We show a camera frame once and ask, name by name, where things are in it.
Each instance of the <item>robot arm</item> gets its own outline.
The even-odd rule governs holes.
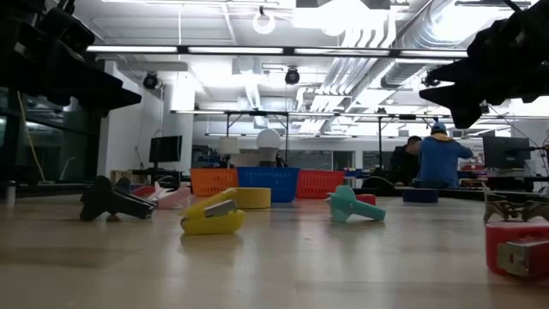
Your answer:
[[[75,97],[102,114],[141,102],[122,81],[85,61],[95,36],[72,16],[74,2],[62,0],[45,14],[45,0],[0,2],[0,87],[43,95],[60,106]]]
[[[468,58],[432,70],[426,77],[430,84],[454,84],[419,92],[421,98],[449,108],[457,129],[479,119],[483,102],[531,103],[549,94],[549,0],[539,0],[524,11],[505,2],[516,12],[478,32],[467,49]]]

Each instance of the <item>red container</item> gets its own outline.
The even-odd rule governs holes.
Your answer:
[[[191,168],[192,191],[198,197],[211,197],[238,187],[236,168]]]
[[[486,224],[486,264],[488,268],[500,275],[507,271],[498,267],[498,244],[515,241],[547,239],[548,222],[493,222]],[[547,261],[549,257],[534,257]]]
[[[376,205],[376,196],[373,194],[359,194],[357,195],[357,200],[370,205]]]
[[[338,185],[343,185],[345,172],[301,170],[298,177],[297,198],[326,198],[328,193],[335,192]]]

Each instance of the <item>blue beanie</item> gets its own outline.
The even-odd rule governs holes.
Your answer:
[[[446,125],[444,125],[443,123],[436,122],[431,127],[431,132],[433,132],[433,131],[446,131]]]

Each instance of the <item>wooden table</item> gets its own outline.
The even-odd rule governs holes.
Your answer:
[[[483,203],[377,200],[386,222],[322,200],[248,212],[238,233],[182,236],[175,211],[79,222],[77,197],[0,211],[2,308],[547,308],[549,283],[485,266]]]

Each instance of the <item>computer monitor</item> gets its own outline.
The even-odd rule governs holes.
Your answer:
[[[182,136],[155,137],[151,139],[151,149],[148,161],[179,162],[181,158]]]
[[[519,137],[483,136],[485,167],[511,169],[524,168],[530,159],[530,141]]]

